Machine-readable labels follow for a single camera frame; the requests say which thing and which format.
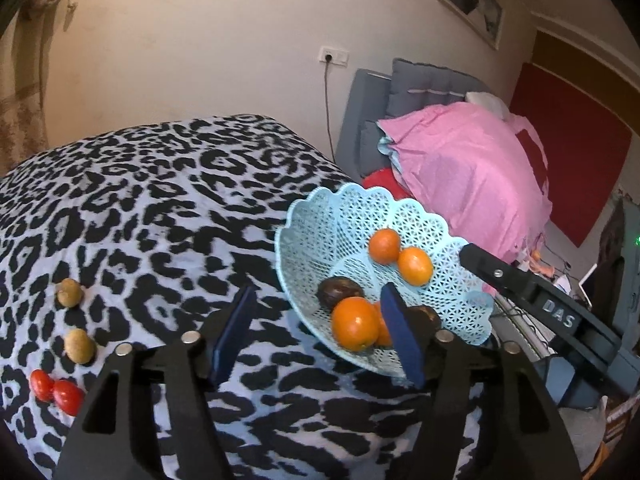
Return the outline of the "small orange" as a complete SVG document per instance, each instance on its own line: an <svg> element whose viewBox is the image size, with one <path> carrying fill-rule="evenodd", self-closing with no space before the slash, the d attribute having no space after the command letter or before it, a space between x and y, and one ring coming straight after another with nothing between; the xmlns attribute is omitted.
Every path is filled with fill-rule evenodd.
<svg viewBox="0 0 640 480"><path fill-rule="evenodd" d="M411 286L426 285L434 273L434 264L424 250L417 247L403 249L397 259L400 276Z"/></svg>
<svg viewBox="0 0 640 480"><path fill-rule="evenodd" d="M332 311L331 328L342 348L351 352L367 350L378 340L378 311L367 299L345 298Z"/></svg>

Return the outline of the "framed wall picture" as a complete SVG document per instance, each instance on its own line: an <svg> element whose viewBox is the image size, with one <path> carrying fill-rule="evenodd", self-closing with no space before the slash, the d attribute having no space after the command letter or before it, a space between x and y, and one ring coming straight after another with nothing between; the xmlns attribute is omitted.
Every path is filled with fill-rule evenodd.
<svg viewBox="0 0 640 480"><path fill-rule="evenodd" d="M465 21L491 49L499 49L504 10L498 0L439 1Z"/></svg>

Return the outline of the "white wall socket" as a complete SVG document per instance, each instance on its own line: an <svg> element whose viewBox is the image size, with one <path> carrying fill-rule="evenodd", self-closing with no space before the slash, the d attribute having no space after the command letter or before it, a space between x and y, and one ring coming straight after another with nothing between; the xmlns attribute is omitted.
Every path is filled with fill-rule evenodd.
<svg viewBox="0 0 640 480"><path fill-rule="evenodd" d="M346 67L348 65L349 52L332 47L321 47L319 61L326 64Z"/></svg>

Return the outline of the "beige patterned curtain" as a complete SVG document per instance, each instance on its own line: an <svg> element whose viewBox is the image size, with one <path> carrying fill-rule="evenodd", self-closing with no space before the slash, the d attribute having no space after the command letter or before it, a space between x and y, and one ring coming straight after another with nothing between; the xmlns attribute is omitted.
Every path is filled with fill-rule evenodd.
<svg viewBox="0 0 640 480"><path fill-rule="evenodd" d="M1 0L1 172L49 147L44 94L56 11L72 0Z"/></svg>

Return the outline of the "red blanket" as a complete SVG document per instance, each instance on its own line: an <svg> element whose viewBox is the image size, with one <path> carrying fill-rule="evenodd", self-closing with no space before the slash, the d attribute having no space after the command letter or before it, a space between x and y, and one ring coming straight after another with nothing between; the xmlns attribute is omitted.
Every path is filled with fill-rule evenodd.
<svg viewBox="0 0 640 480"><path fill-rule="evenodd" d="M413 195L396 180L393 170L390 168L382 168L372 172L362 179L361 185L364 188L385 188L395 200L413 198Z"/></svg>

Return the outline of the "leopard print table cloth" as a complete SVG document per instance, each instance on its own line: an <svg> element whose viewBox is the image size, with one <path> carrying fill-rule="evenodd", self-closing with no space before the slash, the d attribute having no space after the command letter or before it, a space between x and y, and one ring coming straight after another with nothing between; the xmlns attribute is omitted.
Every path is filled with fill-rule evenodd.
<svg viewBox="0 0 640 480"><path fill-rule="evenodd" d="M40 474L72 419L37 400L33 370L90 388L99 364L63 349L74 327L104 360L200 327L251 284L258 308L209 413L242 479L396 479L425 396L360 370L299 323L274 270L294 200L346 174L280 122L235 115L130 127L42 152L1 180L1 413ZM58 283L84 296L66 309Z"/></svg>

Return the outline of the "small red tomato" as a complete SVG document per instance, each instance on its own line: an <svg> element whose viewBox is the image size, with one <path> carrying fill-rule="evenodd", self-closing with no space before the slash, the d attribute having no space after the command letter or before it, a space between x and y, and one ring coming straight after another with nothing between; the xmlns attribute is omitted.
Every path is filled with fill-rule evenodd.
<svg viewBox="0 0 640 480"><path fill-rule="evenodd" d="M41 402L49 403L53 399L54 380L44 370L33 370L29 376L29 388Z"/></svg>

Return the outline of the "large red tomato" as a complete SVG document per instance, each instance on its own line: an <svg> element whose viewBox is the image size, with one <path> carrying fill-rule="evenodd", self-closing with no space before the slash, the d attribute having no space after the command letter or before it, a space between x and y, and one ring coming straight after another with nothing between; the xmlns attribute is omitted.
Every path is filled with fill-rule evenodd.
<svg viewBox="0 0 640 480"><path fill-rule="evenodd" d="M66 415L75 417L85 400L84 390L74 382L66 379L56 380L52 387L52 396L55 405Z"/></svg>

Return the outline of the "dark avocado fruit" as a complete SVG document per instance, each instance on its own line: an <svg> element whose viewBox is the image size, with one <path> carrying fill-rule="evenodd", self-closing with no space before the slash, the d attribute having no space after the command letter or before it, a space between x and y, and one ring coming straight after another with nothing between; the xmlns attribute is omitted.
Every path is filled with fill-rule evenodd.
<svg viewBox="0 0 640 480"><path fill-rule="evenodd" d="M363 288L346 276L331 276L317 287L316 297L319 304L332 311L342 300L352 297L364 297Z"/></svg>

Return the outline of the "brown round fruit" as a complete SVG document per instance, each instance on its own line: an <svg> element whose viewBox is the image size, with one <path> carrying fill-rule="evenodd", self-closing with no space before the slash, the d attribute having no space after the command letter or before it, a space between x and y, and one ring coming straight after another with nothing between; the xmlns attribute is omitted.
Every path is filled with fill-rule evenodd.
<svg viewBox="0 0 640 480"><path fill-rule="evenodd" d="M58 283L56 300L58 300L58 303L62 307L66 309L78 307L83 296L84 291L78 281L75 281L72 278L64 278L62 282Z"/></svg>
<svg viewBox="0 0 640 480"><path fill-rule="evenodd" d="M64 337L64 352L75 364L86 365L96 354L96 344L81 328L73 328Z"/></svg>

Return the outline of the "light blue lattice fruit basket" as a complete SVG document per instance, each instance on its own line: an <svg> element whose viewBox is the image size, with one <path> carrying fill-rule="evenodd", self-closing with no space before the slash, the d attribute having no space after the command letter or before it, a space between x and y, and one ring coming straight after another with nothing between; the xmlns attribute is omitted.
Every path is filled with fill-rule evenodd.
<svg viewBox="0 0 640 480"><path fill-rule="evenodd" d="M431 258L434 274L426 285L412 286L397 266L383 266L370 258L369 240L385 228L399 234L402 246L420 248ZM480 346L491 334L494 300L484 292L482 281L460 263L465 239L450 235L444 218L430 214L412 198L395 200L385 188L356 183L345 183L335 192L316 188L288 207L274 244L280 284L300 320L326 348L364 370L406 377L394 349L350 352L336 342L330 311L316 296L326 278L350 278L371 302L380 298L385 284L393 283L408 306L433 308L442 326L467 344Z"/></svg>

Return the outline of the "white pillow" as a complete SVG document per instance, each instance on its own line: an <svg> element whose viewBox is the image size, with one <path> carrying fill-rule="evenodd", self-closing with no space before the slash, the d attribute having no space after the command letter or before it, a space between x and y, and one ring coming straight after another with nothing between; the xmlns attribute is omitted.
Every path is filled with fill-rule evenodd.
<svg viewBox="0 0 640 480"><path fill-rule="evenodd" d="M509 107L502 99L489 92L471 91L465 93L465 102L483 107L504 122L510 117Z"/></svg>

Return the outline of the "large orange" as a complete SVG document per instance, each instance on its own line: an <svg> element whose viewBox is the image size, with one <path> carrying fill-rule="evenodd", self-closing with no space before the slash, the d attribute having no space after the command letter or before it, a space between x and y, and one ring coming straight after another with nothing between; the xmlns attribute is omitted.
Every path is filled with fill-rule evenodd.
<svg viewBox="0 0 640 480"><path fill-rule="evenodd" d="M399 234L393 229L377 230L368 243L370 258L383 266L397 261L401 248Z"/></svg>

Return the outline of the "pink blanket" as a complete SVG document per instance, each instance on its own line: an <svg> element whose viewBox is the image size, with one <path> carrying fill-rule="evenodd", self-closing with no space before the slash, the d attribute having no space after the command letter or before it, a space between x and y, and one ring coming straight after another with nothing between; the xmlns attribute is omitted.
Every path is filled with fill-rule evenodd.
<svg viewBox="0 0 640 480"><path fill-rule="evenodd" d="M506 262L536 244L552 203L548 159L523 116L500 119L468 102L427 105L378 121L396 178L449 232Z"/></svg>

